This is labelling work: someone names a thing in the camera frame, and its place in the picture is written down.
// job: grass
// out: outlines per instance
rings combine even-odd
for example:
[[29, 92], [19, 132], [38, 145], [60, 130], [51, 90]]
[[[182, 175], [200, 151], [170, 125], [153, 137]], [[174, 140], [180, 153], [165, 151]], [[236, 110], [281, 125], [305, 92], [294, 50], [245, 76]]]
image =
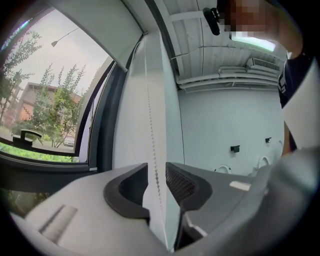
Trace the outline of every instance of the grass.
[[42, 160], [42, 161], [48, 161], [48, 162], [73, 162], [72, 156], [38, 153], [38, 152], [17, 148], [1, 142], [0, 142], [0, 150], [2, 152], [6, 152], [8, 154], [12, 154], [12, 155], [23, 157], [23, 158], [30, 158], [30, 159], [36, 159], [36, 160]]

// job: mesh grille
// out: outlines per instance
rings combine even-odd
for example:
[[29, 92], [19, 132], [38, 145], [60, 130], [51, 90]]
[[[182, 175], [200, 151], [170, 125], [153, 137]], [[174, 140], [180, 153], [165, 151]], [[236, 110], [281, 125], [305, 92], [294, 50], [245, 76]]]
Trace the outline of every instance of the mesh grille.
[[265, 67], [265, 68], [269, 68], [269, 69], [272, 69], [272, 70], [276, 70], [276, 71], [280, 71], [280, 67], [273, 64], [273, 63], [270, 63], [268, 61], [264, 61], [264, 60], [261, 60], [261, 59], [256, 59], [254, 58], [253, 59], [254, 61], [254, 65], [258, 65], [258, 66], [261, 66], [261, 67]]
[[196, 191], [196, 184], [191, 179], [169, 166], [165, 169], [165, 177], [166, 184], [179, 205]]

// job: white wall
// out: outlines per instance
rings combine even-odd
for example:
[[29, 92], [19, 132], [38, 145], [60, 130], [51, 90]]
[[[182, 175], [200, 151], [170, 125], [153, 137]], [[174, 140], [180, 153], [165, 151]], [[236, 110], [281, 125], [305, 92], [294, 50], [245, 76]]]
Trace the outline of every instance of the white wall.
[[[179, 102], [186, 165], [212, 171], [228, 165], [232, 173], [248, 175], [261, 157], [280, 157], [284, 121], [277, 91], [181, 91]], [[237, 145], [240, 152], [231, 153]]]

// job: gray surface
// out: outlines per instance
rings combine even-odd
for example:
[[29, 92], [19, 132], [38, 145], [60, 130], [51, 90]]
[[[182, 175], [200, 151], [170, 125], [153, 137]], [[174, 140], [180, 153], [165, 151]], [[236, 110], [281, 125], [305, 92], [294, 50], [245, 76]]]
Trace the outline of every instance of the gray surface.
[[124, 218], [106, 203], [108, 181], [132, 170], [127, 166], [73, 181], [38, 205], [25, 218], [39, 230], [62, 205], [77, 209], [57, 245], [84, 256], [165, 255], [165, 246], [143, 219]]
[[261, 168], [230, 216], [208, 236], [175, 254], [250, 255], [285, 238], [301, 219], [319, 186], [319, 155], [319, 148], [297, 150]]
[[11, 217], [25, 238], [42, 254], [46, 256], [81, 256], [81, 254], [69, 251], [51, 242], [20, 216], [11, 213]]
[[175, 165], [205, 179], [212, 187], [212, 195], [201, 209], [187, 211], [184, 215], [192, 225], [201, 228], [206, 233], [210, 233], [223, 220], [227, 219], [247, 193], [247, 191], [231, 187], [230, 183], [238, 181], [251, 184], [253, 180], [248, 176], [218, 173], [187, 165]]

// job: gray plastic panel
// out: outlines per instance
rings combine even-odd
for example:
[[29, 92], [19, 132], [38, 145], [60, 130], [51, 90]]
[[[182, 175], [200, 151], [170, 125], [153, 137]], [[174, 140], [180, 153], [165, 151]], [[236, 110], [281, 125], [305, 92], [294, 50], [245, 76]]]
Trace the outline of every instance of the gray plastic panel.
[[230, 215], [247, 193], [245, 190], [231, 187], [230, 183], [237, 181], [251, 184], [253, 181], [253, 178], [248, 176], [218, 173], [179, 163], [174, 165], [205, 179], [211, 185], [212, 195], [202, 208], [187, 211], [184, 215], [189, 226], [196, 226], [207, 234]]
[[73, 181], [32, 210], [25, 218], [37, 230], [47, 225], [62, 206], [76, 209], [61, 219], [64, 232], [56, 244], [84, 256], [165, 255], [165, 246], [144, 219], [125, 218], [112, 210], [103, 195], [106, 184], [140, 164], [106, 171]]

